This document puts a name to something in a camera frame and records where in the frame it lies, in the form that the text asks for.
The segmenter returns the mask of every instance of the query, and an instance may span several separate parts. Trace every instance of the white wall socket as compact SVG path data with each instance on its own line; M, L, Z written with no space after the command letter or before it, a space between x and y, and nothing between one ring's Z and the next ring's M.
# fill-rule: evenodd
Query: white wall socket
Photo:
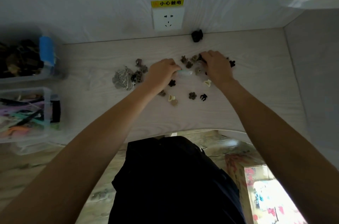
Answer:
M181 29L185 7L152 8L155 31Z

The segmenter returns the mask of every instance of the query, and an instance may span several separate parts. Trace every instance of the hand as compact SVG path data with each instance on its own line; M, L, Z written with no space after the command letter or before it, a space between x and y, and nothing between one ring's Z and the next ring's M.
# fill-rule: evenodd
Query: hand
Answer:
M221 89L224 84L234 80L230 62L220 52L209 50L202 52L201 56L207 62L202 63L207 75L217 88Z
M181 67L173 59L163 59L150 66L143 85L158 94L175 77L177 70Z

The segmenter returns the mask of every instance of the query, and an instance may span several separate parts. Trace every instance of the warning sticker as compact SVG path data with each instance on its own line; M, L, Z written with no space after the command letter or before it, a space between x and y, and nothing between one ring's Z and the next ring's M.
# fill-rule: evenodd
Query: warning sticker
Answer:
M152 8L159 7L172 7L172 6L183 6L184 0L162 0L162 1L151 1Z

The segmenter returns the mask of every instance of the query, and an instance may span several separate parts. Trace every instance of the person's right hand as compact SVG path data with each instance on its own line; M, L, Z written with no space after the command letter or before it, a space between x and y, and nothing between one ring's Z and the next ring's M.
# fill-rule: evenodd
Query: person's right hand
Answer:
M201 56L207 62L203 63L203 66L208 77L219 89L234 80L230 61L219 51L209 50L202 52Z

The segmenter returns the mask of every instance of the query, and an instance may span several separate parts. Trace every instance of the plastic storage box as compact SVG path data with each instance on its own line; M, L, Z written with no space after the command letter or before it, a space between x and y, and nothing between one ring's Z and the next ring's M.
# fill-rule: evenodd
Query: plastic storage box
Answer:
M0 143L48 137L51 93L46 87L0 90Z
M61 73L57 70L58 62L55 57L56 45L52 39L48 36L41 36L39 38L39 53L40 59L44 62L40 74L33 76L20 76L20 77L9 77L0 78L0 84L8 84L15 82L31 81L31 80L42 80L47 78L61 78Z

